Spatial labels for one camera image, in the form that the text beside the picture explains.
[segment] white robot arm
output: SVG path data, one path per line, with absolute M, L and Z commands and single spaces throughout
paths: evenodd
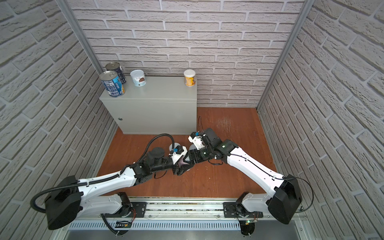
M 169 156 L 165 156 L 160 147 L 147 152 L 150 144 L 159 136 L 171 138 Z M 193 132 L 189 141 L 193 145 L 187 150 L 185 146 L 175 144 L 171 135 L 158 135 L 150 141 L 137 162 L 125 166 L 119 172 L 91 179 L 76 180 L 75 176 L 69 176 L 58 186 L 35 195 L 31 207 L 46 213 L 50 230 L 63 227 L 84 215 L 112 214 L 114 217 L 123 217 L 131 212 L 132 207 L 125 193 L 100 195 L 144 183 L 158 171 L 172 169 L 175 175 L 182 175 L 195 164 L 215 158 L 239 169 L 266 192 L 262 198 L 260 195 L 256 197 L 248 192 L 243 193 L 236 201 L 238 216 L 270 212 L 280 222 L 289 223 L 301 203 L 296 178 L 291 175 L 285 177 L 265 167 L 229 139 L 222 142 L 211 128 L 203 133 Z M 46 193 L 50 194 L 45 199 L 43 209 L 35 201 Z

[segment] metal electrical box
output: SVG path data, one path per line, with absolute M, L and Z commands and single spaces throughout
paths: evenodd
M 197 85 L 184 77 L 146 77 L 137 87 L 127 76 L 125 93 L 117 98 L 104 90 L 100 96 L 124 134 L 179 134 L 196 131 Z

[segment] orange wooden floor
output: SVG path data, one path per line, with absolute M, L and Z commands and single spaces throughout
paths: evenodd
M 231 139 L 246 153 L 275 169 L 256 109 L 253 108 L 197 108 L 197 116 L 202 116 L 204 128 L 212 128 L 222 141 Z M 147 143 L 154 135 L 124 135 L 117 130 L 98 176 L 119 171 L 126 164 L 136 162 Z M 191 145 L 188 136 L 174 135 L 175 142 Z M 149 150 L 162 147 L 168 154 L 170 139 L 161 137 L 155 140 Z M 214 166 L 202 162 L 181 176 L 169 170 L 161 179 L 151 179 L 143 184 L 119 189 L 128 196 L 145 197 L 239 197 L 243 192 L 265 193 L 264 190 L 245 174 L 227 164 Z

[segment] tin can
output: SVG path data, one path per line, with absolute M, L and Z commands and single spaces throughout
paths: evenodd
M 147 83 L 142 70 L 133 70 L 131 72 L 131 78 L 135 86 L 144 86 Z
M 110 62 L 107 65 L 105 65 L 105 68 L 107 69 L 107 71 L 115 71 L 115 72 L 117 72 L 118 76 L 119 76 L 119 81 L 122 84 L 127 82 L 127 80 L 125 79 L 124 72 L 122 71 L 120 63 L 118 63 L 118 62 Z
M 106 71 L 100 74 L 100 80 L 111 97 L 120 97 L 124 94 L 124 87 L 119 81 L 118 73 L 115 71 Z

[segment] brick wall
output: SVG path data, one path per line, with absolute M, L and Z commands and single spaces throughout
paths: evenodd
M 303 1 L 69 0 L 101 63 L 198 74 L 198 106 L 255 107 Z
M 316 238 L 384 239 L 383 13 L 382 0 L 316 0 L 259 107 L 277 168 L 314 189 Z
M 0 239 L 46 239 L 29 201 L 84 177 L 111 126 L 103 88 L 55 1 L 0 2 Z

